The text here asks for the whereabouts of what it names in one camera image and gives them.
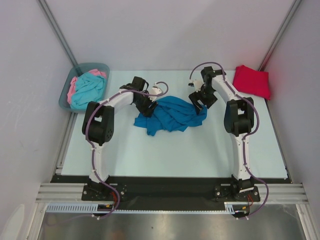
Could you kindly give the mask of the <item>dark blue t shirt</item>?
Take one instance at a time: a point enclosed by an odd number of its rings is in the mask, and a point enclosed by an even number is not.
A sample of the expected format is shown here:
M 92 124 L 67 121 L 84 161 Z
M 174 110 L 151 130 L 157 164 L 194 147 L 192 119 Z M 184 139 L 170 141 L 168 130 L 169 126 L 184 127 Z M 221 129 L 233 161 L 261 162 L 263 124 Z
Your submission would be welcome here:
M 155 136 L 158 131 L 184 132 L 188 127 L 198 127 L 207 118 L 208 109 L 204 106 L 202 113 L 197 115 L 193 104 L 175 96 L 166 96 L 157 101 L 151 117 L 141 113 L 134 120 L 134 126 L 146 129 L 149 136 Z

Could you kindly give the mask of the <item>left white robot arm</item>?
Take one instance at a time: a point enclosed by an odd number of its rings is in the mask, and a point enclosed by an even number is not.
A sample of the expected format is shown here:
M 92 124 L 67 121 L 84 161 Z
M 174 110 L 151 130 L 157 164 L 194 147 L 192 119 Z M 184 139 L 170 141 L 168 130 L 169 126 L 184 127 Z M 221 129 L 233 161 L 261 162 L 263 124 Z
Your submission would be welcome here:
M 91 173 L 89 185 L 93 186 L 93 194 L 100 200 L 110 196 L 111 187 L 107 180 L 110 173 L 103 158 L 104 148 L 115 132 L 115 115 L 125 106 L 134 104 L 144 117 L 151 117 L 158 103 L 156 99 L 168 91 L 163 91 L 156 82 L 151 89 L 144 89 L 149 83 L 135 76 L 131 83 L 122 85 L 113 96 L 88 103 L 82 124 L 82 133 L 90 144 Z

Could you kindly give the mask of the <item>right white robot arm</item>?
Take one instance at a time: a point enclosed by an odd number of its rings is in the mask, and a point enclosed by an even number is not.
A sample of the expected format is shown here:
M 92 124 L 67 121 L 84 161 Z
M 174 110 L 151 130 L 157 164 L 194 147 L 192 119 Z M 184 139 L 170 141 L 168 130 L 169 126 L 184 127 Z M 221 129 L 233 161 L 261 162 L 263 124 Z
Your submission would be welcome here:
M 233 198 L 236 201 L 249 200 L 258 195 L 255 190 L 254 177 L 250 170 L 249 160 L 249 136 L 254 134 L 259 125 L 255 124 L 254 101 L 251 97 L 243 97 L 226 78 L 223 69 L 214 70 L 211 66 L 204 67 L 201 72 L 201 80 L 190 80 L 189 85 L 195 91 L 188 97 L 191 100 L 195 112 L 200 114 L 204 107 L 210 108 L 218 98 L 218 93 L 226 104 L 223 125 L 230 135 L 233 153 L 233 173 L 228 188 L 218 187 L 215 196 L 218 199 L 224 197 Z

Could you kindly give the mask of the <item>folded red t shirt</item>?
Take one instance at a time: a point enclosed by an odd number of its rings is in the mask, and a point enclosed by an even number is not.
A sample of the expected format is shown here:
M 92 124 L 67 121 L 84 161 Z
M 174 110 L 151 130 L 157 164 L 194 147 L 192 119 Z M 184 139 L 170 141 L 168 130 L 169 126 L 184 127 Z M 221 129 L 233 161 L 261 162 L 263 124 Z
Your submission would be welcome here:
M 268 72 L 257 71 L 245 65 L 237 66 L 233 85 L 239 92 L 255 95 L 266 100 L 271 99 Z

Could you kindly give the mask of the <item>teal plastic basket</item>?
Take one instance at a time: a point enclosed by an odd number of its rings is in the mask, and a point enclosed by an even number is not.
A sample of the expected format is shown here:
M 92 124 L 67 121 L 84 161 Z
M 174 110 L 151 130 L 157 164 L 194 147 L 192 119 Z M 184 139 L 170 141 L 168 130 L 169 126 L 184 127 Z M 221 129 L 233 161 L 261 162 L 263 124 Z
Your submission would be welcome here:
M 62 88 L 58 104 L 59 106 L 67 111 L 67 112 L 74 112 L 74 113 L 84 113 L 86 110 L 82 109 L 72 109 L 70 107 L 70 104 L 68 103 L 68 97 L 67 94 L 69 92 L 69 89 L 71 87 L 71 81 L 74 77 L 78 77 L 80 74 L 84 74 L 86 72 L 89 72 L 90 70 L 97 69 L 100 72 L 103 72 L 106 74 L 106 83 L 103 86 L 103 92 L 102 97 L 105 95 L 108 85 L 108 79 L 109 79 L 109 73 L 110 68 L 104 64 L 104 63 L 98 63 L 98 62 L 85 62 L 85 63 L 79 63 L 75 65 L 68 73 L 68 76 L 65 80 L 64 86 Z

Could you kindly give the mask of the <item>black front mat strip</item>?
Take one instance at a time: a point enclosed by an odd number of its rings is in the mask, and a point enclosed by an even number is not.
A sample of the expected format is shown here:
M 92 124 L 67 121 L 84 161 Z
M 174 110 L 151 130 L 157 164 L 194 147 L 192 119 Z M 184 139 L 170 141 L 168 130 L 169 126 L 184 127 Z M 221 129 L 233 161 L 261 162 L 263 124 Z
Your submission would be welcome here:
M 125 177 L 111 176 L 94 183 L 88 176 L 54 175 L 50 181 L 65 192 L 66 200 L 114 205 L 121 211 L 219 211 L 224 203 L 259 203 L 274 187 L 286 188 L 286 178 L 254 180 L 248 192 L 236 189 L 231 178 Z

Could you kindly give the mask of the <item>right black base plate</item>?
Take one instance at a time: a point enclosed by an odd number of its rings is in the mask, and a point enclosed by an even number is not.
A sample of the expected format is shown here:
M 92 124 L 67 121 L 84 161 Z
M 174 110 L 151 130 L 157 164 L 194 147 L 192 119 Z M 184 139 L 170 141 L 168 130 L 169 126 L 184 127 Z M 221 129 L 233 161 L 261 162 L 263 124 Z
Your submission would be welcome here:
M 257 186 L 237 190 L 235 185 L 217 185 L 213 189 L 214 199 L 217 202 L 259 202 L 261 200 Z

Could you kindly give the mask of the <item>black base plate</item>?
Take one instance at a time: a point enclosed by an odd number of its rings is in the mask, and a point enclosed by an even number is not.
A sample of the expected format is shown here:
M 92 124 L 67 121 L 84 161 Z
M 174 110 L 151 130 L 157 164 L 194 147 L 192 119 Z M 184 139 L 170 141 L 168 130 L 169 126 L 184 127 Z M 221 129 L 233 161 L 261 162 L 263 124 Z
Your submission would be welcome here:
M 235 185 L 217 185 L 213 189 L 214 199 L 217 202 L 259 202 L 261 200 L 257 186 L 237 190 Z
M 116 192 L 105 184 L 97 182 L 88 182 L 82 190 L 82 201 L 102 202 L 111 200 L 125 201 L 127 199 L 127 184 L 125 183 L 110 183 L 110 186 L 117 190 Z

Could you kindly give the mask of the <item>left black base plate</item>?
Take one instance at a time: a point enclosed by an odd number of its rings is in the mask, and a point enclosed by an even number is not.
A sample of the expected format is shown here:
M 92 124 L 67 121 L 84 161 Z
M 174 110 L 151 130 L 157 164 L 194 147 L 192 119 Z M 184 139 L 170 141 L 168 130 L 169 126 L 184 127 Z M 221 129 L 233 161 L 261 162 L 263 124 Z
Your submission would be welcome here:
M 111 200 L 125 201 L 127 199 L 127 184 L 125 183 L 110 183 L 110 186 L 117 190 L 116 192 L 105 184 L 97 182 L 88 182 L 82 190 L 82 201 L 102 202 Z

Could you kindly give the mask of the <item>aluminium front rail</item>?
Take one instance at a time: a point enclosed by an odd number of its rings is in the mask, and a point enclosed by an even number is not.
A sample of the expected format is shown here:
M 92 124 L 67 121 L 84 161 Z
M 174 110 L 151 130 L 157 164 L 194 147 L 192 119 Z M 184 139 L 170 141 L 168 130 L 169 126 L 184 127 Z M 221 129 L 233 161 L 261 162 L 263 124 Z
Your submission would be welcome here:
M 81 199 L 84 183 L 43 183 L 36 196 L 38 203 L 77 203 Z M 308 198 L 302 184 L 257 184 L 261 203 L 267 204 L 307 204 Z M 212 184 L 127 184 L 126 201 L 140 198 L 154 200 L 192 199 L 212 200 L 214 198 Z

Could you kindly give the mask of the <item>left aluminium corner post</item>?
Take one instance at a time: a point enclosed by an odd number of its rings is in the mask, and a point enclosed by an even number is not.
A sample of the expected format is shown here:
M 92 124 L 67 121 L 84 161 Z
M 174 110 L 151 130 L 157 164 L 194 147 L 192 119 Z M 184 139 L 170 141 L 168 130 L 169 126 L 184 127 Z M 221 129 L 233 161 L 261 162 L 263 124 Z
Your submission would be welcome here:
M 39 5 L 41 11 L 43 12 L 46 20 L 48 21 L 48 24 L 50 25 L 53 33 L 55 34 L 56 38 L 58 39 L 63 51 L 65 52 L 68 60 L 72 64 L 72 66 L 75 66 L 78 64 L 73 51 L 68 44 L 67 39 L 65 38 L 65 35 L 63 34 L 59 23 L 57 22 L 56 17 L 54 16 L 48 2 L 46 0 L 36 0 L 37 4 Z

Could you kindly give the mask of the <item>aluminium corner post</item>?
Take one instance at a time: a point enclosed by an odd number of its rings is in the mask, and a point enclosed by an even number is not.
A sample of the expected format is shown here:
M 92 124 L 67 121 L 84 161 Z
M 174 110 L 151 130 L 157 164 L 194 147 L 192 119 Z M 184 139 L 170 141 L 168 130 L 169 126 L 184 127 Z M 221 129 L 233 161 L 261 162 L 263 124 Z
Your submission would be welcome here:
M 264 55 L 260 65 L 257 69 L 258 71 L 265 71 L 266 70 L 268 63 L 270 62 L 273 54 L 275 53 L 278 45 L 282 41 L 282 38 L 284 37 L 287 29 L 289 28 L 291 22 L 293 21 L 296 13 L 298 12 L 298 10 L 301 7 L 303 2 L 304 2 L 304 0 L 294 0 L 292 2 L 288 12 L 286 13 L 282 23 L 280 24 L 280 27 L 278 28 L 273 40 L 271 41 L 271 44 L 270 44 L 266 54 Z
M 36 0 L 37 4 L 39 5 L 41 11 L 43 12 L 46 20 L 48 21 L 48 24 L 50 25 L 53 33 L 55 34 L 56 38 L 58 39 L 63 51 L 65 52 L 68 60 L 72 64 L 72 66 L 75 66 L 78 64 L 73 51 L 68 44 L 67 39 L 65 38 L 65 35 L 63 34 L 59 23 L 57 22 L 56 17 L 54 16 L 48 2 L 46 0 Z

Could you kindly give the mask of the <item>right aluminium corner post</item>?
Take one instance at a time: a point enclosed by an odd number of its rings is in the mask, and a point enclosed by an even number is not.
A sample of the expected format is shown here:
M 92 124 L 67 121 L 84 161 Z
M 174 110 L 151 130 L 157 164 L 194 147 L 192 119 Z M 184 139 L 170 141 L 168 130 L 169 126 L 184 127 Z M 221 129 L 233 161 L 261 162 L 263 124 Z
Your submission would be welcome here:
M 275 53 L 278 45 L 282 41 L 282 38 L 284 37 L 287 29 L 289 28 L 291 22 L 293 21 L 296 13 L 298 12 L 298 10 L 301 7 L 303 2 L 304 2 L 304 0 L 294 0 L 292 2 L 288 12 L 286 13 L 282 23 L 280 24 L 280 27 L 278 28 L 273 40 L 271 41 L 271 44 L 270 44 L 266 54 L 264 55 L 260 65 L 257 69 L 258 71 L 265 71 L 266 70 L 268 63 L 270 62 L 273 54 Z

